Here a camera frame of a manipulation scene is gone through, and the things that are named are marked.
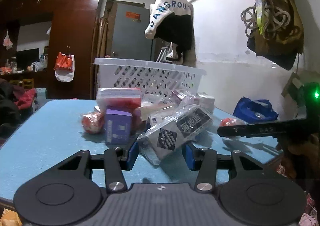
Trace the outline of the purple cardboard box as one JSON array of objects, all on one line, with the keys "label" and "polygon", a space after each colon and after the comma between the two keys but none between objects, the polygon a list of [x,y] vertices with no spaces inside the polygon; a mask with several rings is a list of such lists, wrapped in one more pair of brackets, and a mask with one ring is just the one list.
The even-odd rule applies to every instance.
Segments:
[{"label": "purple cardboard box", "polygon": [[132,114],[124,108],[107,106],[105,111],[106,145],[126,145],[130,138]]}]

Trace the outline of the bagged box with black labels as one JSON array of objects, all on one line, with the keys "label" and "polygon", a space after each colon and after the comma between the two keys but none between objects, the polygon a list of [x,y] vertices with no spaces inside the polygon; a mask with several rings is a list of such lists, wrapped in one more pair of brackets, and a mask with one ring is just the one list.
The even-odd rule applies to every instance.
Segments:
[{"label": "bagged box with black labels", "polygon": [[152,165],[159,165],[187,142],[195,141],[212,123],[213,114],[200,105],[178,108],[137,138],[140,153]]}]

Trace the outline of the blue plastic bag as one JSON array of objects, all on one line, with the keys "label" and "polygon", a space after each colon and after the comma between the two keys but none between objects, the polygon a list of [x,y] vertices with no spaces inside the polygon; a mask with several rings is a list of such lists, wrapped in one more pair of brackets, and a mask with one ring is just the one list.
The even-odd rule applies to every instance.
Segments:
[{"label": "blue plastic bag", "polygon": [[259,99],[253,101],[247,97],[242,97],[238,101],[233,115],[249,124],[278,119],[278,113],[273,110],[269,100]]}]

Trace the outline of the small red wrapped packet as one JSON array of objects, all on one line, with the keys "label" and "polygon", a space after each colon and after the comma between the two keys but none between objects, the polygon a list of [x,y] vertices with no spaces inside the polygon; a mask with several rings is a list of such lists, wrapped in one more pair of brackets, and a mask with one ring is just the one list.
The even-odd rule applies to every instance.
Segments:
[{"label": "small red wrapped packet", "polygon": [[86,133],[99,134],[103,130],[104,115],[100,112],[89,112],[80,115],[81,125]]}]

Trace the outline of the red white tissue pack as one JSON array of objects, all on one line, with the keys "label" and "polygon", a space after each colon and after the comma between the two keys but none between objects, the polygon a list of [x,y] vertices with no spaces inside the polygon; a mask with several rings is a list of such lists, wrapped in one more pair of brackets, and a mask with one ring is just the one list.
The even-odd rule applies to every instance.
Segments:
[{"label": "red white tissue pack", "polygon": [[99,88],[96,102],[101,113],[108,107],[134,111],[141,106],[142,92],[139,88]]}]

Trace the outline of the translucent white plastic basket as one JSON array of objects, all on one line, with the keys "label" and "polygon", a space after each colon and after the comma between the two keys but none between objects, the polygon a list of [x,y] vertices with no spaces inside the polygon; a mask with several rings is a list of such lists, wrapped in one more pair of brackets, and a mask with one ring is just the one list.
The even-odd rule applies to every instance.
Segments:
[{"label": "translucent white plastic basket", "polygon": [[94,64],[99,67],[100,88],[140,88],[145,94],[163,97],[180,88],[196,93],[207,75],[195,67],[144,60],[96,58]]}]

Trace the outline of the olive brown hanging bag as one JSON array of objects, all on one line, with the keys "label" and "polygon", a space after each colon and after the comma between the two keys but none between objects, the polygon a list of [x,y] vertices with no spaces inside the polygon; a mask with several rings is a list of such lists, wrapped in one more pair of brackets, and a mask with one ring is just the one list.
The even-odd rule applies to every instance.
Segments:
[{"label": "olive brown hanging bag", "polygon": [[246,25],[247,48],[285,70],[303,53],[304,28],[295,0],[262,0],[263,25],[257,24],[257,6],[240,14]]}]

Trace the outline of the orange white hanging bag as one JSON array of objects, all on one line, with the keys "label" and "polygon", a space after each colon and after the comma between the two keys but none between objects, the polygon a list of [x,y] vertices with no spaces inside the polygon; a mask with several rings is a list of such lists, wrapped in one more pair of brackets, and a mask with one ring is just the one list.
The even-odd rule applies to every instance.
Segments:
[{"label": "orange white hanging bag", "polygon": [[58,53],[55,66],[55,77],[59,82],[71,82],[74,79],[75,60],[72,54]]}]

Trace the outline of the metal crutches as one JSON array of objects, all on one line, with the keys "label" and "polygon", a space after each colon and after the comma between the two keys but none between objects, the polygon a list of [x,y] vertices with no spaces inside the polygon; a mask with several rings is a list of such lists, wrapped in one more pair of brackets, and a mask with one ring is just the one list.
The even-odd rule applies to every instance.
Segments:
[{"label": "metal crutches", "polygon": [[170,52],[171,52],[171,45],[162,47],[159,55],[157,56],[156,62],[165,62]]}]

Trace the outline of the black hanging garment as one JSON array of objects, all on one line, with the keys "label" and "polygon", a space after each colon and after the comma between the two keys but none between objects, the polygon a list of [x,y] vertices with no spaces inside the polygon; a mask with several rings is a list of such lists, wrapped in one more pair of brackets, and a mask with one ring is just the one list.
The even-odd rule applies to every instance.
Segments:
[{"label": "black hanging garment", "polygon": [[175,15],[171,13],[157,26],[154,38],[160,38],[176,45],[177,58],[166,57],[169,61],[186,58],[193,45],[193,20],[191,15]]}]

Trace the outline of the grey metal door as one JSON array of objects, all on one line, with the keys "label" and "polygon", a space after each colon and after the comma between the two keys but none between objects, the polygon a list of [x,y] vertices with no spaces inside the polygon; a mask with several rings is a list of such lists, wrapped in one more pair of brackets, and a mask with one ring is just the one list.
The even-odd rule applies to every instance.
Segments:
[{"label": "grey metal door", "polygon": [[110,56],[119,59],[152,60],[153,41],[145,37],[148,24],[148,9],[116,3]]}]

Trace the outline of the white hoodie with blue letters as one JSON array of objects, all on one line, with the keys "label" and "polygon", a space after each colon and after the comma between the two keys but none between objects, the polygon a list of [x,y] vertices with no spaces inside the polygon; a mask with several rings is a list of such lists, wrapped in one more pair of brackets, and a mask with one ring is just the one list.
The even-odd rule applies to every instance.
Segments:
[{"label": "white hoodie with blue letters", "polygon": [[150,5],[150,22],[145,37],[154,39],[159,25],[172,13],[176,16],[191,15],[191,3],[188,0],[155,0]]}]

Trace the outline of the dark red wooden wardrobe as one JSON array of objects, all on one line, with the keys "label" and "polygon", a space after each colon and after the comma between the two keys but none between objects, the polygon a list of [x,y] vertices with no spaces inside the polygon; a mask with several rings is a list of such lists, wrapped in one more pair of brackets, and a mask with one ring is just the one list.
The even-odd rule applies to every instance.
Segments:
[{"label": "dark red wooden wardrobe", "polygon": [[[1,27],[50,21],[47,95],[50,99],[93,98],[93,50],[98,37],[102,0],[3,0]],[[75,57],[74,78],[58,81],[54,66],[58,53]]]}]

